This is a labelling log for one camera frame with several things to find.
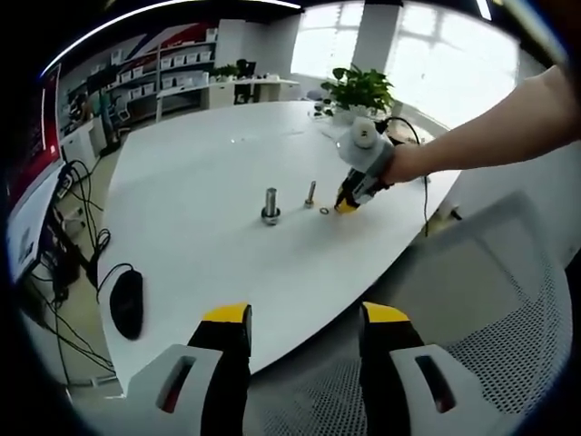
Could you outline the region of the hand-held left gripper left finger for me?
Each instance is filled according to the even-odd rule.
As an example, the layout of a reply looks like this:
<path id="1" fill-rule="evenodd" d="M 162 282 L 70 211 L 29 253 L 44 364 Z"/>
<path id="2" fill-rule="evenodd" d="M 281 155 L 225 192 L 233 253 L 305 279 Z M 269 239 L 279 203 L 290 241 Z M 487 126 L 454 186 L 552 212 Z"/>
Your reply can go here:
<path id="1" fill-rule="evenodd" d="M 250 384 L 252 307 L 205 313 L 185 344 L 137 372 L 126 400 L 126 435 L 242 435 Z"/>

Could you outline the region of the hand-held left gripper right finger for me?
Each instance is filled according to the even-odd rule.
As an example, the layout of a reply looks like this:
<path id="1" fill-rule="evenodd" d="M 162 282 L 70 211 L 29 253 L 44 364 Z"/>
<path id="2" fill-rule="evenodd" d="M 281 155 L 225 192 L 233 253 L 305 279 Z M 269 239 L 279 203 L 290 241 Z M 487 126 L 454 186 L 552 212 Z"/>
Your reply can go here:
<path id="1" fill-rule="evenodd" d="M 360 306 L 360 373 L 369 435 L 489 435 L 491 405 L 478 377 L 427 345 L 404 312 Z"/>

